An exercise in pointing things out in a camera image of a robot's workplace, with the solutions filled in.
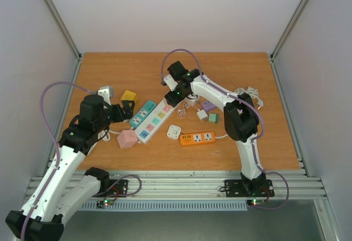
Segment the pink cube socket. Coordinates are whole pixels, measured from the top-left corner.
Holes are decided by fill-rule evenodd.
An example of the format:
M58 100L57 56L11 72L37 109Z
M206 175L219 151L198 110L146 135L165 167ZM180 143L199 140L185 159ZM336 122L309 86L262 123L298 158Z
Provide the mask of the pink cube socket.
M117 141L121 149L131 148L137 143L138 139L134 130L123 130L118 136Z

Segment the long white power strip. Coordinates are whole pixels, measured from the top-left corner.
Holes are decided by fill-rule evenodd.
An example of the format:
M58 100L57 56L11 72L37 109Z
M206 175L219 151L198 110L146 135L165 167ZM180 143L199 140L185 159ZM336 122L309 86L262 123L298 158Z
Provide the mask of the long white power strip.
M176 107L168 105L164 100L156 104L155 109L146 119L136 129L133 129L137 139L144 144L149 142L176 109Z

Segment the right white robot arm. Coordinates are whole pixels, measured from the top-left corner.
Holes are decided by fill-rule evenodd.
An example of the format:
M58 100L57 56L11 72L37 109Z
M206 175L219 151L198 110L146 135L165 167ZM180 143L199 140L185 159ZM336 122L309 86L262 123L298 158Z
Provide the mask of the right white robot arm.
M171 64L167 71L171 77L162 78L162 85L170 91L164 96L175 107L190 95L200 96L219 108L224 115L227 135L236 142L241 160L241 182L246 195L257 194L266 179L257 152L256 135L259 118L251 97L237 95L210 80L198 69L184 68L180 61Z

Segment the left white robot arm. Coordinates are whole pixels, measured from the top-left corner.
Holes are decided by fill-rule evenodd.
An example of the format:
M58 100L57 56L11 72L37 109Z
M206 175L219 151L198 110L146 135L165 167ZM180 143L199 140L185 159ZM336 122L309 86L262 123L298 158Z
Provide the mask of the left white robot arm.
M5 222L20 240L60 240L64 226L78 208L93 196L104 196L112 185L109 173L91 167L69 193L64 189L92 147L100 132L112 123L130 119L134 101L112 105L98 94L84 97L76 115L59 141L56 155L39 186L19 211L11 210Z

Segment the yellow cube adapter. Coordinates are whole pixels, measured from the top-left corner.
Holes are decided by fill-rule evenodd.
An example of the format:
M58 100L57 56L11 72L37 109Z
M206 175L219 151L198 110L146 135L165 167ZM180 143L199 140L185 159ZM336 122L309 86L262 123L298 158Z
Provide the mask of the yellow cube adapter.
M121 101L134 101L134 103L137 103L138 101L138 96L137 93L125 90L124 93L122 94Z

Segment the teal power strip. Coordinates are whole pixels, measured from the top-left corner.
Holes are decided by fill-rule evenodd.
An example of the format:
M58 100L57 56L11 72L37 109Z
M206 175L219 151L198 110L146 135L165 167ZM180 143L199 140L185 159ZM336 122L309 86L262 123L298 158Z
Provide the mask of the teal power strip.
M133 129L136 129L145 119L146 117L155 109L156 103L148 100L142 108L133 116L133 118L129 121L129 124Z

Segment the white cube socket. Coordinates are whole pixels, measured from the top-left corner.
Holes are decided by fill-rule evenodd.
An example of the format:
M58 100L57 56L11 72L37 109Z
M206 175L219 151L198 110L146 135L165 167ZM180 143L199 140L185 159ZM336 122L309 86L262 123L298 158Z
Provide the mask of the white cube socket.
M198 103L199 98L198 97L195 99L185 98L184 101L191 106L195 106Z

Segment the white usb charger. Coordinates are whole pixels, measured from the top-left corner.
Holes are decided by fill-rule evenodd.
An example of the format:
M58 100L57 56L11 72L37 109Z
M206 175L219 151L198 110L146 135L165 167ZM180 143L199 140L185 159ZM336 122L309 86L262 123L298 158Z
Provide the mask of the white usb charger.
M196 115L200 121L208 120L208 114L204 110L197 111Z

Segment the purple power strip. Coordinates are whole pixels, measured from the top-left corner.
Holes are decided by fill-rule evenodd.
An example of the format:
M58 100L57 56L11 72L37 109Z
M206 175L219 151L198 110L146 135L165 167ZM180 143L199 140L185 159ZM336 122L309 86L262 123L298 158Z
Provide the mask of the purple power strip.
M201 102L201 107L206 113L217 108L212 102L210 102L208 100Z

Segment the green small adapter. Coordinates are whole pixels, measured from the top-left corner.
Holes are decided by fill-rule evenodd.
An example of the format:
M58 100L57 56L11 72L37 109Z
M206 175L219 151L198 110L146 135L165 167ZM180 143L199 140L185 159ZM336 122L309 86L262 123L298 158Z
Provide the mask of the green small adapter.
M210 123L218 123L219 122L219 114L217 113L210 113L208 115L208 121Z

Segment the orange power strip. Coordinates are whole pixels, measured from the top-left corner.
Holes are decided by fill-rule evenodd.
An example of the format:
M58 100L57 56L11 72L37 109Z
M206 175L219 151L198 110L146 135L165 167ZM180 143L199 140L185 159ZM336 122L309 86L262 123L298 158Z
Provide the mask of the orange power strip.
M214 132L181 134L179 139L181 146L206 145L216 141Z

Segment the white round switch socket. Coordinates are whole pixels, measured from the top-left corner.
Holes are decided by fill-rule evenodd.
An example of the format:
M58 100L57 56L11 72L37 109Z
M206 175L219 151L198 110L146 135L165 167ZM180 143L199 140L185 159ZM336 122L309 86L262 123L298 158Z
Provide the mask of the white round switch socket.
M173 140L179 139L181 135L181 127L177 125L170 125L167 131L167 137Z

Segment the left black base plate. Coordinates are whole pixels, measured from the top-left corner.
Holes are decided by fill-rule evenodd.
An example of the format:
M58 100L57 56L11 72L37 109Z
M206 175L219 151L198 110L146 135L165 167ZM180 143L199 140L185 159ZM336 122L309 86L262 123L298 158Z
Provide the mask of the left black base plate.
M116 196L117 193L119 193L120 196L127 194L129 181L127 179L122 179L118 183L115 183L116 181L116 179L110 179L108 186L110 187L112 185L113 187L105 193L98 193L94 195L94 197L109 198L111 196Z

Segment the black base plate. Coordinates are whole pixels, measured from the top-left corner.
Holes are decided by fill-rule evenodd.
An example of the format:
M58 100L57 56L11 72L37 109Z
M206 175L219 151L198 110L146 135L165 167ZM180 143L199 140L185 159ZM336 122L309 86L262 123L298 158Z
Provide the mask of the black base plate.
M109 198L111 196L116 196L117 193L119 193L120 196L127 194L129 181L127 179L122 179L118 183L115 183L116 181L116 179L110 179L108 186L110 187L112 185L113 187L105 193L98 193L94 195L94 197Z
M219 188L221 193L225 193L226 197L234 198L234 197L248 197L248 198L266 198L266 197L274 197L274 189L272 181L266 179L264 183L254 191L254 193L249 194L245 191L244 186L240 179L228 179L224 181L224 185Z

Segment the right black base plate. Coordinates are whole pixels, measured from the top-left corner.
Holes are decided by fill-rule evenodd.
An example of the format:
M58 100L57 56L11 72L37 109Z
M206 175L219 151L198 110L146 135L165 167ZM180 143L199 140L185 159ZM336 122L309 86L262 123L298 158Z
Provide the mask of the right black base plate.
M272 181L266 179L264 183L254 191L254 193L249 194L245 191L244 186L240 179L228 179L224 181L224 185L219 188L221 193L225 193L226 197L234 198L234 197L248 197L248 198L266 198L266 197L274 197L274 189Z

